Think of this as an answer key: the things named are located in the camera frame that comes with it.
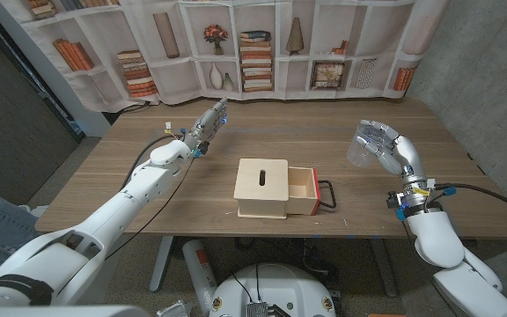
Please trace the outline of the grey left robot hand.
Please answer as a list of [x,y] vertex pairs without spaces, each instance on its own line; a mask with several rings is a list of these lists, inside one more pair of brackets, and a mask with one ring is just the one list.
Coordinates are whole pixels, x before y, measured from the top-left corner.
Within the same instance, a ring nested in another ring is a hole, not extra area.
[[210,142],[220,128],[227,123],[226,103],[227,98],[220,99],[185,133],[184,143],[195,157],[207,153]]

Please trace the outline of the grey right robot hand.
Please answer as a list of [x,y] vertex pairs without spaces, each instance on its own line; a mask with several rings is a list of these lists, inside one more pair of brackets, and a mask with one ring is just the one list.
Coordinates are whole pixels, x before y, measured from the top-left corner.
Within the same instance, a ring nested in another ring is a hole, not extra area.
[[427,207],[428,177],[412,141],[391,126],[377,121],[361,120],[355,143],[371,154],[390,174],[400,178],[401,198],[398,206],[407,216],[429,213]]

